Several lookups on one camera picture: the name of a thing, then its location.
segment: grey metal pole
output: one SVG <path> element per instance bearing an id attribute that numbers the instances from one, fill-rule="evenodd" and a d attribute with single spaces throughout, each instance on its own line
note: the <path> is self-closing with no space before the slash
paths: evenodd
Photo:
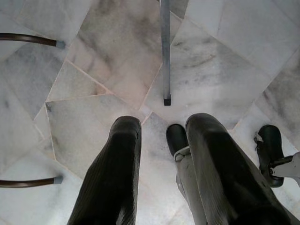
<path id="1" fill-rule="evenodd" d="M 164 77 L 164 105 L 171 105 L 171 72 L 170 72 L 170 0 L 160 0 L 161 46 Z"/>

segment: floor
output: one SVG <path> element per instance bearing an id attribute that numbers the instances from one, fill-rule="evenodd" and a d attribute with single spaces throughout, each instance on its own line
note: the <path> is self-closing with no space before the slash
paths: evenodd
<path id="1" fill-rule="evenodd" d="M 217 117 L 257 166 L 253 136 L 265 124 L 280 128 L 285 156 L 300 150 L 299 12 L 300 0 L 172 0 L 164 107 L 157 1 L 2 0 L 1 32 L 67 46 L 0 42 L 0 178 L 64 176 L 1 189 L 0 225 L 66 224 L 122 115 L 142 122 L 137 225 L 193 224 L 165 140 L 193 113 Z M 274 192 L 300 219 L 296 182 Z"/>

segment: metal chair leg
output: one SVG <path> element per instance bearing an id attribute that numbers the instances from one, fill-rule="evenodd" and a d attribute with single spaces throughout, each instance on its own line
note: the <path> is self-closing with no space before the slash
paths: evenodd
<path id="1" fill-rule="evenodd" d="M 0 188 L 30 188 L 50 184 L 61 184 L 62 180 L 62 176 L 41 180 L 0 180 Z"/>
<path id="2" fill-rule="evenodd" d="M 11 33 L 0 33 L 0 41 L 23 41 L 38 43 L 42 45 L 55 46 L 64 49 L 66 44 L 63 41 L 51 40 L 43 37 L 37 37 L 27 34 L 11 34 Z"/>

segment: metal rod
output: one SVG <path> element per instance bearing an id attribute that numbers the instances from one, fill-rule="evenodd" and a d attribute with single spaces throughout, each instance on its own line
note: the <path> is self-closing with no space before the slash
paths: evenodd
<path id="1" fill-rule="evenodd" d="M 171 105 L 171 71 L 170 71 L 170 0 L 160 0 L 161 46 L 164 77 L 164 105 Z"/>
<path id="2" fill-rule="evenodd" d="M 0 180 L 0 188 L 30 188 L 49 184 L 61 184 L 61 182 L 61 176 L 41 180 Z"/>
<path id="3" fill-rule="evenodd" d="M 27 34 L 0 33 L 0 41 L 23 41 L 23 42 L 38 43 L 42 45 L 55 46 L 58 48 L 65 47 L 65 43 L 62 41 L 56 41 L 56 40 L 51 40 L 51 39 L 27 35 Z"/>

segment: chair leg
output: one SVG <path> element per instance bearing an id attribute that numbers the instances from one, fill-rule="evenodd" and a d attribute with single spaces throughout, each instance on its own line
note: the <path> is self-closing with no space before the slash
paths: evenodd
<path id="1" fill-rule="evenodd" d="M 55 46 L 64 49 L 66 44 L 63 41 L 51 40 L 43 37 L 37 37 L 27 34 L 11 34 L 11 33 L 0 33 L 0 41 L 23 41 L 38 43 L 42 45 Z"/>
<path id="2" fill-rule="evenodd" d="M 0 180 L 0 188 L 31 188 L 49 184 L 61 184 L 63 180 L 62 176 L 52 177 L 41 180 Z"/>

